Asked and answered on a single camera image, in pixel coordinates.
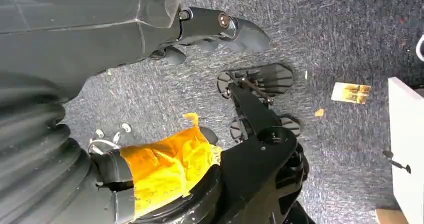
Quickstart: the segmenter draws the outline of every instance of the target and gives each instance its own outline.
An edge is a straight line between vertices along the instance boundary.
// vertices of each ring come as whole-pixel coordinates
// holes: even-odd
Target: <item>white cabinet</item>
[[[393,193],[409,224],[424,224],[424,98],[396,77],[388,79]]]

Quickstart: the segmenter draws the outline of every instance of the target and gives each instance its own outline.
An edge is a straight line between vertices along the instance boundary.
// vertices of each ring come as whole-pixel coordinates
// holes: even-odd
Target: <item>metal screw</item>
[[[228,28],[230,26],[230,17],[225,14],[225,12],[221,12],[218,15],[219,25],[223,28]]]
[[[190,14],[189,14],[189,12],[188,12],[188,11],[186,11],[186,10],[182,10],[182,11],[180,11],[180,12],[178,13],[178,16],[179,16],[179,19],[180,19],[181,21],[184,21],[184,20],[188,20],[188,19],[190,19]]]

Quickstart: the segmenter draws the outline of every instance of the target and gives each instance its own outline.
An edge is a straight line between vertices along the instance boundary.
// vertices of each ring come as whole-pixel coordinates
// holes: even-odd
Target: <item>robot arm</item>
[[[85,80],[146,58],[185,60],[175,46],[218,43],[263,51],[268,36],[250,21],[180,0],[2,0],[0,73],[50,82],[60,100],[77,96]]]
[[[239,52],[260,52],[269,45],[268,36],[250,21],[220,10],[182,10],[178,0],[2,0],[0,15],[10,17],[0,25],[0,222],[5,224],[133,219],[125,161],[113,152],[89,156],[59,124],[65,116],[60,103],[76,97],[87,78],[147,58],[179,63],[184,55],[178,45],[213,50],[221,43]],[[224,151],[222,168],[211,168],[206,182],[195,187],[204,195],[183,198],[136,222],[186,217],[178,223],[193,218],[276,223],[290,215],[304,180],[301,147],[254,95],[238,85],[229,90],[254,135]],[[247,163],[245,154],[268,162]],[[286,163],[295,170],[288,181],[280,174]],[[291,189],[277,188],[276,179]],[[280,205],[281,198],[287,206]],[[253,213],[256,205],[271,209]],[[196,211],[178,215],[186,207]]]

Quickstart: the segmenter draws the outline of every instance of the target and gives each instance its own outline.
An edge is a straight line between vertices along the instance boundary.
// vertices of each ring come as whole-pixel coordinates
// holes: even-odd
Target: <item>yellow paper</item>
[[[315,117],[323,117],[324,116],[324,109],[320,108],[317,111],[315,111]]]
[[[334,101],[365,104],[370,94],[371,86],[336,82],[331,99]]]
[[[193,127],[164,140],[120,150],[134,182],[134,219],[187,196],[212,165],[219,165],[222,149],[209,144],[195,113],[185,115]]]

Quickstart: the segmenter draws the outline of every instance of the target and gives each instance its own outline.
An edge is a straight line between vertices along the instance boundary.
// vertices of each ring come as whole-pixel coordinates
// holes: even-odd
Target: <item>yellow wrapping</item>
[[[222,150],[203,136],[198,115],[185,117],[193,127],[152,144],[120,150],[134,182],[134,219],[187,196],[212,165],[219,165]]]

